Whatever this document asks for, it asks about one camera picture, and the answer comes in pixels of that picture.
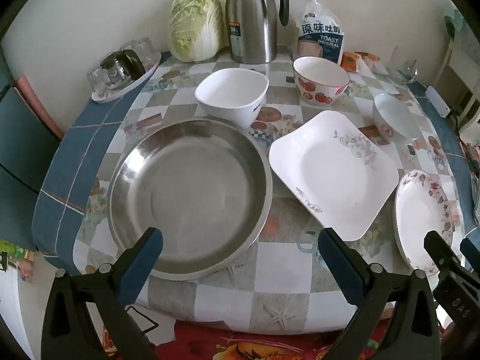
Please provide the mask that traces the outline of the stainless steel thermos jug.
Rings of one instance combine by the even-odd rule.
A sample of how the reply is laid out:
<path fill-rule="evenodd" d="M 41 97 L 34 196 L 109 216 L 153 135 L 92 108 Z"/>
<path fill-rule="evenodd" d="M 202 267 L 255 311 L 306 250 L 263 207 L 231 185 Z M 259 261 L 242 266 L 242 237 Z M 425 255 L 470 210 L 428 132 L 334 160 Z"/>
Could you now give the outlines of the stainless steel thermos jug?
<path fill-rule="evenodd" d="M 270 63 L 277 57 L 278 24 L 287 26 L 290 0 L 226 0 L 225 19 L 232 59 Z"/>

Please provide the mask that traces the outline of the orange snack packet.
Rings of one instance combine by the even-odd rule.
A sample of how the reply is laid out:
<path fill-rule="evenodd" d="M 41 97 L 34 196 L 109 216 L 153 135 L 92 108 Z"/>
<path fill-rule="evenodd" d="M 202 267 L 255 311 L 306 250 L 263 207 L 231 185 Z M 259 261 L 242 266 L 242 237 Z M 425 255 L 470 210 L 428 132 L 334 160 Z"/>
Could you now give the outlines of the orange snack packet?
<path fill-rule="evenodd" d="M 355 53 L 360 55 L 360 57 L 362 58 L 362 60 L 365 62 L 365 64 L 370 70 L 373 70 L 375 67 L 375 64 L 380 61 L 380 58 L 377 57 L 377 55 L 373 55 L 368 52 L 356 51 Z"/>
<path fill-rule="evenodd" d="M 360 71 L 361 55 L 356 52 L 344 51 L 341 67 L 347 72 L 358 73 Z"/>

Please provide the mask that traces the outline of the napa cabbage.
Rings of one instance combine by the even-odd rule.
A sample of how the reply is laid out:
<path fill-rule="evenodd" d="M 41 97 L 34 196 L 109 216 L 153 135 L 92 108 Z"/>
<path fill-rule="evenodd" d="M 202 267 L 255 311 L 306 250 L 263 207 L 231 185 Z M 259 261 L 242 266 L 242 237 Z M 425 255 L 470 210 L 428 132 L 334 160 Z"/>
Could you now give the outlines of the napa cabbage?
<path fill-rule="evenodd" d="M 168 47 L 184 63 L 213 58 L 223 45 L 220 0 L 174 0 L 168 27 Z"/>

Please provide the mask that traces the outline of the large stainless steel plate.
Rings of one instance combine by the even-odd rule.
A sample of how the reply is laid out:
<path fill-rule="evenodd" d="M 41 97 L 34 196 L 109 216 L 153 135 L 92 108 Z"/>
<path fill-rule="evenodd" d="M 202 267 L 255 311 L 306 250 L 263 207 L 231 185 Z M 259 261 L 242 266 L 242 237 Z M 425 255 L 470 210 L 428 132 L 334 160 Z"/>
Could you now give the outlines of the large stainless steel plate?
<path fill-rule="evenodd" d="M 153 273 L 189 281 L 228 266 L 258 239 L 272 203 L 272 173 L 252 135 L 219 119 L 163 126 L 119 162 L 108 222 L 120 250 L 150 227 L 163 236 Z"/>

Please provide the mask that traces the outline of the toast bread bag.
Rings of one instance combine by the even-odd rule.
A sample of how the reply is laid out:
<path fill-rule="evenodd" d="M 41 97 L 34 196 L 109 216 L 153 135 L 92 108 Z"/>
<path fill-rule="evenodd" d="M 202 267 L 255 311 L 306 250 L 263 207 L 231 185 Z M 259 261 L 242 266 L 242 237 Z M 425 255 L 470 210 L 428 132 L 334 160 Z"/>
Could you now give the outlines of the toast bread bag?
<path fill-rule="evenodd" d="M 317 0 L 304 0 L 295 18 L 294 55 L 312 56 L 341 64 L 344 32 L 339 18 Z"/>

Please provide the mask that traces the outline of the small white round bowl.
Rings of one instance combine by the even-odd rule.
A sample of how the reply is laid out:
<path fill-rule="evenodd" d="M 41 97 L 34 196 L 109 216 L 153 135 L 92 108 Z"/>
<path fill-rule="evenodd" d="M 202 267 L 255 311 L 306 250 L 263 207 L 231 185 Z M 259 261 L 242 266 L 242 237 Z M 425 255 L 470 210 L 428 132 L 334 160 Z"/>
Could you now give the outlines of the small white round bowl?
<path fill-rule="evenodd" d="M 397 145 L 407 145 L 421 133 L 408 107 L 390 94 L 381 93 L 374 97 L 373 120 L 380 135 Z"/>

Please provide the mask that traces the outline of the floral rimmed round plate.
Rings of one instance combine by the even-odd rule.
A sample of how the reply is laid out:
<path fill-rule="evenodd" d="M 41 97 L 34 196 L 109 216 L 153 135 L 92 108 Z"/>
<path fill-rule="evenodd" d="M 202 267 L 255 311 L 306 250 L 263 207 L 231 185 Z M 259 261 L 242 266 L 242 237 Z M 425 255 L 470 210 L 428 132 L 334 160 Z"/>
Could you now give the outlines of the floral rimmed round plate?
<path fill-rule="evenodd" d="M 452 244 L 455 227 L 450 204 L 438 181 L 426 172 L 412 170 L 403 176 L 396 190 L 394 237 L 406 264 L 427 276 L 439 271 L 424 249 L 424 238 L 432 230 Z"/>

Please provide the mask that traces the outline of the white square bowl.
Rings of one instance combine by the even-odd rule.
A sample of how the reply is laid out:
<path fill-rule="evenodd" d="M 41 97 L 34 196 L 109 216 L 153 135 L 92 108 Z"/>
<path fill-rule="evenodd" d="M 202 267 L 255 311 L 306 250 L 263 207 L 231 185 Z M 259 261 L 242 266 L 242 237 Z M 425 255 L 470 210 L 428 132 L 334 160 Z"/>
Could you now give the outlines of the white square bowl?
<path fill-rule="evenodd" d="M 194 92 L 204 112 L 249 128 L 260 113 L 269 88 L 266 75 L 244 68 L 225 68 L 204 79 Z"/>

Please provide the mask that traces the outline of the strawberry pattern red-rimmed bowl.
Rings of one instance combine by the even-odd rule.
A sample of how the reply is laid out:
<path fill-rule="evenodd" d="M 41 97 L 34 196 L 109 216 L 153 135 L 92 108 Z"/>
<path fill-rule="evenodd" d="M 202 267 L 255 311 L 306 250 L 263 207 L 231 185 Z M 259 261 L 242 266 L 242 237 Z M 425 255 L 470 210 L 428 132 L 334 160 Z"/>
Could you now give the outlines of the strawberry pattern red-rimmed bowl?
<path fill-rule="evenodd" d="M 314 105 L 332 105 L 350 84 L 347 72 L 324 58 L 299 57 L 292 67 L 299 97 Z"/>

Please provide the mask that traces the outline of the white square plate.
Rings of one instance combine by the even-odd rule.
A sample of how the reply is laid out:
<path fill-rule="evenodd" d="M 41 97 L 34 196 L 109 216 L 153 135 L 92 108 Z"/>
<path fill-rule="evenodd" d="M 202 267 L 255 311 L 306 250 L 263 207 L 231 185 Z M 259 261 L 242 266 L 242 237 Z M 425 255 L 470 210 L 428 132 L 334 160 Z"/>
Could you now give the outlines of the white square plate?
<path fill-rule="evenodd" d="M 274 141 L 268 160 L 315 219 L 345 242 L 368 231 L 399 182 L 394 160 L 337 111 L 322 111 Z"/>

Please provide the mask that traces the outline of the dark blue chair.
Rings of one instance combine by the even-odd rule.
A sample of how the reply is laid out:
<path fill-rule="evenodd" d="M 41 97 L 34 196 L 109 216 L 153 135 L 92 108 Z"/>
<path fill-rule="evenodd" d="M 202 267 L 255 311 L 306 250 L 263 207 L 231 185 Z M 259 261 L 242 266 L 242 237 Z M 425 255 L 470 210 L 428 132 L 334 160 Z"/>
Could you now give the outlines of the dark blue chair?
<path fill-rule="evenodd" d="M 60 139 L 25 102 L 1 58 L 1 239 L 35 250 L 32 218 Z"/>

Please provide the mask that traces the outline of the white plastic shelf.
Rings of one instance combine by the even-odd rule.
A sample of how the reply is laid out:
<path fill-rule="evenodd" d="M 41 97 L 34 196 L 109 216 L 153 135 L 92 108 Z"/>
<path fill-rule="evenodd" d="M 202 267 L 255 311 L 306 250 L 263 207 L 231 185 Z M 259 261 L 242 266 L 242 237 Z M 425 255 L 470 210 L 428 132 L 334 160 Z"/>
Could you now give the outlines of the white plastic shelf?
<path fill-rule="evenodd" d="M 460 138 L 479 144 L 479 66 L 450 40 L 433 87 L 456 116 Z"/>

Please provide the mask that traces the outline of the upturned drinking glass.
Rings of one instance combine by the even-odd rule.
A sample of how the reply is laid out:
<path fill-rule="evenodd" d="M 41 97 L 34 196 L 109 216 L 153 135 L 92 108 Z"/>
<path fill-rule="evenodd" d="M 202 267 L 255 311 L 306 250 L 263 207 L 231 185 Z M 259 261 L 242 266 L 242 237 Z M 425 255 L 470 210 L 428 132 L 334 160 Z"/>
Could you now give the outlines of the upturned drinking glass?
<path fill-rule="evenodd" d="M 148 37 L 134 41 L 130 48 L 140 58 L 147 71 L 153 68 L 161 59 L 159 52 L 154 48 L 151 39 Z"/>

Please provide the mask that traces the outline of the white tray with glasses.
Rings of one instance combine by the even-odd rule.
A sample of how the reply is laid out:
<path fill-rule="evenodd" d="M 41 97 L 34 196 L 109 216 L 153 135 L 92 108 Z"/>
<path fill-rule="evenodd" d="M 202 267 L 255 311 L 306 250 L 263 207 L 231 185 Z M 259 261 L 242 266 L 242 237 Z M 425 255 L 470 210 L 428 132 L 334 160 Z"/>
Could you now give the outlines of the white tray with glasses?
<path fill-rule="evenodd" d="M 160 66 L 162 55 L 158 53 L 158 61 L 155 65 L 153 65 L 145 74 L 143 74 L 139 79 L 134 80 L 133 82 L 129 83 L 124 88 L 118 91 L 110 91 L 109 89 L 103 95 L 98 95 L 95 92 L 91 94 L 91 100 L 97 103 L 107 103 L 113 100 L 116 100 L 122 96 L 125 96 L 129 91 L 139 87 L 141 84 L 145 83 L 151 76 L 154 74 L 158 66 Z"/>

